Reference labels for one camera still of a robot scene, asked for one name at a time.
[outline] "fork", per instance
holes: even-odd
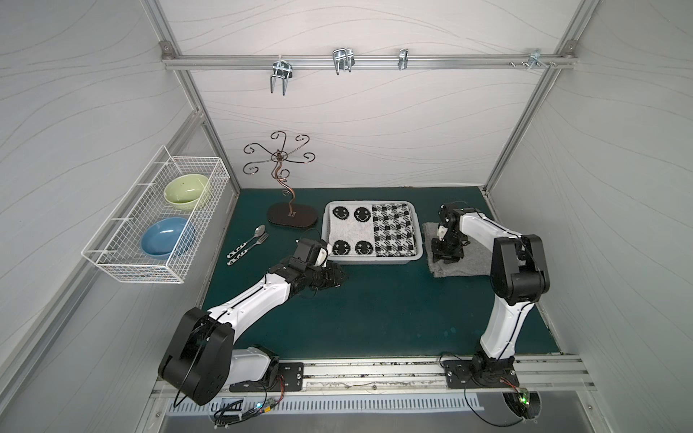
[[[260,238],[259,238],[258,240],[256,240],[255,243],[254,243],[253,245],[250,245],[248,248],[246,248],[246,249],[244,249],[243,251],[241,251],[240,253],[236,254],[236,255],[234,256],[234,258],[232,258],[231,260],[229,260],[229,262],[227,263],[227,266],[233,265],[235,262],[238,261],[239,258],[243,257],[243,256],[244,256],[248,251],[250,251],[255,245],[260,245],[262,242],[265,242],[265,240],[267,239],[267,237],[268,237],[269,235],[270,235],[269,233],[265,233],[265,234],[263,234],[262,236],[260,236]]]

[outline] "plastic tray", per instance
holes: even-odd
[[[414,205],[401,200],[345,200],[337,202],[329,202],[325,206],[325,213],[322,216],[322,238],[327,241],[330,234],[330,205],[332,204],[386,204],[386,203],[402,203],[409,207],[409,212],[412,216],[412,225],[414,226],[414,248],[416,254],[407,257],[359,257],[359,256],[334,256],[330,254],[328,259],[342,265],[405,265],[412,260],[419,260],[423,255],[423,243],[421,242],[421,226],[419,226],[419,217],[416,216]]]

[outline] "ceramic bowl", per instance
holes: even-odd
[[[202,197],[207,182],[207,176],[196,173],[176,177],[164,188],[164,199],[180,211],[192,211],[198,202],[198,208],[201,208],[209,198],[209,190]]]
[[[171,252],[173,252],[173,247],[178,242],[178,238],[181,238],[184,230],[185,236],[181,238],[176,256],[188,251],[195,240],[196,233],[192,224],[189,224],[187,229],[185,228],[187,222],[188,220],[185,218],[171,217],[152,224],[140,240],[140,247],[144,254],[151,258],[168,260]]]

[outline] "dark green mat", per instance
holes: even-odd
[[[437,221],[442,202],[465,200],[490,216],[478,188],[349,188],[298,190],[298,203],[321,216],[334,200],[407,200],[419,223]],[[204,308],[228,301],[257,283],[267,268],[293,254],[301,231],[269,224],[269,205],[282,201],[277,189],[241,191]],[[252,236],[260,224],[270,237],[233,266],[226,254]],[[319,238],[315,231],[306,234]],[[407,265],[345,265],[349,279],[315,296],[304,290],[251,326],[236,346],[260,344],[282,358],[472,354],[493,307],[489,278],[434,279],[426,253]],[[522,328],[517,353],[549,353],[558,348],[533,309]]]

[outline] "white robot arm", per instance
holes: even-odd
[[[476,209],[444,204],[439,216],[438,238],[431,242],[434,261],[451,263],[463,259],[468,237],[492,251],[491,286],[495,301],[470,373],[476,374],[478,382],[484,382],[479,376],[491,376],[491,381],[497,382],[494,376],[512,366],[515,342],[527,313],[549,290],[541,239],[508,230]]]
[[[159,365],[159,376],[199,405],[224,385],[248,380],[274,383],[278,357],[261,348],[234,349],[234,342],[255,321],[300,290],[338,287],[345,275],[328,262],[323,240],[299,239],[296,252],[250,289],[206,312],[185,313]]]

